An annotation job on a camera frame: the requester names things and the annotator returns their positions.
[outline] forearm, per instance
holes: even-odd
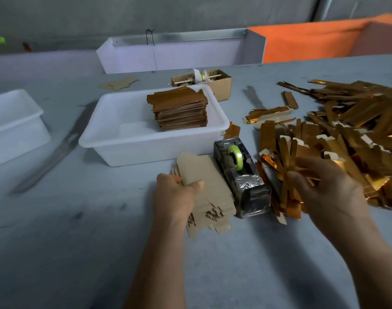
[[[392,249],[376,226],[355,227],[335,246],[352,273],[361,308],[392,308]]]
[[[185,308],[183,262],[183,226],[154,224],[125,308]]]

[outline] hand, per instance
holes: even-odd
[[[315,172],[320,182],[312,187],[298,172],[287,176],[299,192],[316,227],[335,245],[351,233],[376,229],[363,187],[331,160],[298,157],[296,166]]]
[[[195,197],[204,187],[204,181],[181,186],[182,178],[163,173],[157,176],[153,193],[155,223],[178,223],[185,228],[195,205]]]

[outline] workbench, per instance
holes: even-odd
[[[240,139],[257,158],[259,131],[242,118],[253,108],[283,105],[278,81],[314,87],[310,79],[392,85],[392,56],[221,67],[233,77],[220,102]],[[123,91],[166,88],[189,70],[139,72]],[[77,146],[34,187],[10,191],[37,169],[83,110],[107,90],[97,86],[125,74],[0,84],[23,88],[44,110],[52,141],[0,165],[0,308],[121,308],[152,223],[158,173],[174,160],[112,168],[93,149]],[[294,92],[303,118],[318,104]],[[392,211],[370,207],[392,246]],[[270,214],[231,218],[224,234],[206,229],[186,238],[188,308],[357,308],[350,273],[307,215],[279,224]]]

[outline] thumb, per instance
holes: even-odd
[[[195,181],[195,182],[189,184],[188,187],[191,187],[194,194],[197,195],[198,192],[203,190],[204,185],[205,185],[205,182],[203,180],[199,180],[199,181]]]
[[[289,180],[293,182],[295,189],[299,192],[302,200],[306,203],[306,199],[315,195],[315,189],[310,185],[307,179],[296,171],[287,173]]]

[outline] black wire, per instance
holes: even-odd
[[[156,29],[153,29],[153,30],[146,29],[146,43],[147,43],[147,45],[148,45],[147,32],[150,32],[150,34],[151,34],[151,40],[153,41],[153,45],[156,46],[156,45],[154,44],[154,39],[153,39],[153,31],[155,31],[155,30],[156,30]]]

